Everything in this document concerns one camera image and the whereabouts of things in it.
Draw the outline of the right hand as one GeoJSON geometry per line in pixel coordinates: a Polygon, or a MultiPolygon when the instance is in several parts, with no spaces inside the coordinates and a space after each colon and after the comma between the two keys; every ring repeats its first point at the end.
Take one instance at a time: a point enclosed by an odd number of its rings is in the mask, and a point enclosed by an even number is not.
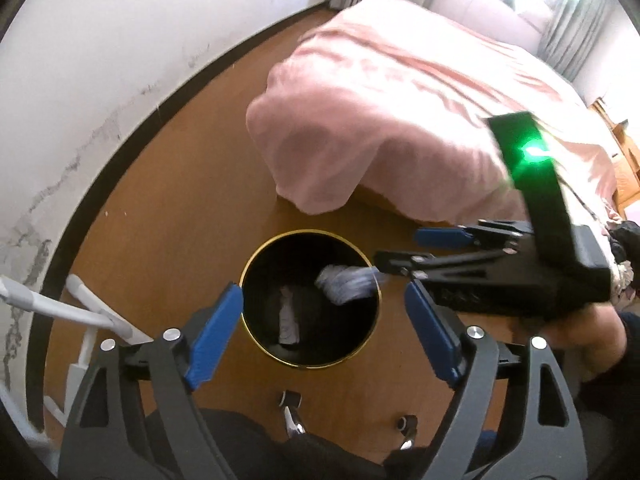
{"type": "Polygon", "coordinates": [[[553,349],[572,352],[583,382],[610,370],[627,349],[626,327],[612,304],[590,304],[549,323],[512,318],[509,326],[516,342],[541,336],[553,349]]]}

